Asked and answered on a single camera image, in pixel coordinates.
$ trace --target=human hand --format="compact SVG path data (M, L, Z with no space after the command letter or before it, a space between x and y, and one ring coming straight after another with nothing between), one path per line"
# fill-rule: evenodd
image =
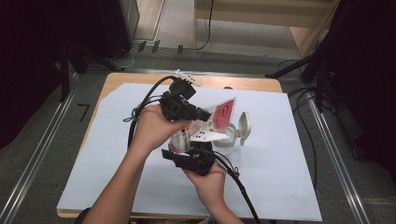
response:
M163 116L160 105L149 105L140 113L130 148L138 147L150 153L173 133L187 128L189 124L190 121L184 119L169 121Z
M212 208L225 206L224 183L226 174L217 164L213 164L210 172L205 176L198 175L193 171L183 171L195 186L198 197L209 212Z

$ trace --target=gray floor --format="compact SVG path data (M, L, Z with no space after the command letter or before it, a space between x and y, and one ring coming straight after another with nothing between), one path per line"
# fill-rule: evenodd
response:
M157 37L162 39L162 43L169 46L182 43L180 42L182 40L175 42L175 38L165 37L161 33L162 31L164 29L161 30L160 28L157 35ZM229 40L220 40L219 34L216 35L214 33L214 38L211 39L211 42L213 42L211 50L213 52L210 49L206 51L185 50L182 54L178 55L174 49L159 49L154 54L150 53L150 48L146 48L142 52L133 51L134 64L126 68L125 71L131 72L135 69L176 70L179 68L185 71L233 73L242 77L263 77L265 74L274 73L279 68L281 69L287 64L292 63L282 63L285 60L298 59L298 55L296 55L297 51L289 39L290 34L287 34L285 29L272 27L272 29L266 30L266 33L272 34L272 37L268 37L265 41L262 39L258 40L258 42L267 43L268 49L262 49L262 47L255 45L240 47L243 44L240 44L238 42L239 40L254 38L254 36L242 35L243 38L233 38L230 36ZM277 35L273 34L283 34L282 36L285 39L277 38ZM205 40L205 33L200 35L199 39ZM128 64L130 60L131 58L129 56L125 56L118 60L118 63ZM109 73L110 71L106 70L101 64L90 61L88 73L78 76L78 82L74 85L76 91L72 102L64 115L58 132L49 145L49 150L37 171L32 185L26 192L20 209L13 219L13 223L74 222L70 218L58 217L56 214L56 204L62 195L62 190L70 175L99 93ZM289 92L304 86L299 79L299 75L299 71L293 71L286 77L279 79L283 92ZM19 180L41 136L50 123L50 119L59 105L60 95L60 89L50 95L46 103L41 106L26 124L17 139L0 150L1 208L7 203L10 192ZM295 105L294 101L295 97L290 100L292 107ZM82 121L80 119L83 116L85 107L78 104L91 105ZM325 147L320 131L318 130L318 125L308 105L302 107L302 115L309 131L313 135L317 148L317 197L323 223L355 223L355 218L332 165L329 152ZM324 115L371 222L396 223L396 214L394 212L396 209L396 188L391 183L389 174L376 163L356 161L351 153L351 145L336 115L327 110L325 110ZM311 144L306 130L297 116L295 117L295 122L308 168L311 175L314 176L314 159ZM278 223L292 223L292 221L279 221Z

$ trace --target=table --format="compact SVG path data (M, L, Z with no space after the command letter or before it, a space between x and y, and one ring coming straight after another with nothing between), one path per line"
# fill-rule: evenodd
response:
M329 29L340 0L215 0L212 20L287 26L302 57ZM209 19L211 0L194 1L193 44L198 19Z

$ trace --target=floor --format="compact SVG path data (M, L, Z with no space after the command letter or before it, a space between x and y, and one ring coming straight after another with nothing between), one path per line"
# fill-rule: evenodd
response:
M155 40L161 39L160 47L175 48L174 46L182 44L188 48L191 45L189 42L191 32L185 30L189 27L183 28L181 23L184 20L178 20L176 16L176 13L188 14L185 10L177 9L177 5L189 6L191 2L191 0L165 1L163 16L157 33L154 35ZM132 51L134 63L125 68L125 72L133 72L136 69L172 71L180 68L192 72L263 77L265 74L274 73L292 63L287 61L289 59L300 59L295 46L293 46L291 34L285 27L262 27L265 33L269 34L264 36L254 33L259 32L257 30L262 31L262 29L256 29L257 27L253 28L256 31L244 31L248 26L241 27L241 24L238 23L213 22L212 25L212 28L218 33L214 32L211 36L211 45L209 45L211 47L208 49L185 50L182 54L177 54L175 49L159 49L157 53L151 53L149 48L141 52L134 50ZM206 37L204 21L201 22L200 27L198 39L204 43ZM236 33L235 29L241 29L243 35L233 35ZM227 39L224 39L222 34L228 36ZM262 36L263 39L259 40L257 35ZM127 64L131 60L129 55L125 55L118 62ZM0 206L3 208L7 204L11 192L18 191L14 189L14 186L20 181L32 155L35 155L35 151L45 149L41 163L32 173L34 179L27 183L29 188L19 191L22 197L21 204L17 204L18 209L12 214L10 223L74 222L72 218L59 218L55 208L88 128L103 83L111 72L101 64L94 61L89 62L88 73L77 75L72 79L74 80L72 83L73 97L70 99L67 110L62 114L57 131L47 145L43 146L41 138L45 134L52 116L57 113L60 89L49 96L46 103L32 116L17 139L0 150ZM306 85L300 81L299 75L300 72L295 70L279 79L283 92L290 92ZM308 85L315 85L315 80ZM296 97L290 98L292 108L296 105ZM87 113L85 113L86 106L83 105L90 105ZM316 175L318 179L316 194L323 218L322 223L368 223L364 220L357 220L352 212L343 181L340 181L339 174L333 165L331 153L323 139L310 103L301 107L301 114L316 147L317 158L315 159L307 130L304 128L302 120L296 115L295 122L308 169L312 178L314 179ZM394 213L396 210L396 188L391 183L387 171L375 162L355 160L351 153L352 146L336 113L325 110L322 115L331 130L332 138L353 187L361 199L368 220L371 223L396 223L396 214ZM279 220L278 223L295 222Z

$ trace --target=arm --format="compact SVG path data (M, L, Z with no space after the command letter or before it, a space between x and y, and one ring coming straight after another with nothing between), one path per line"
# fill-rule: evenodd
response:
M136 125L134 140L120 167L93 204L83 223L128 223L149 153L160 147L171 134L187 126L186 120L166 120L159 105L150 105L143 109Z
M205 176L188 170L183 171L195 186L198 197L216 223L242 223L224 202L225 172L219 166L214 164Z

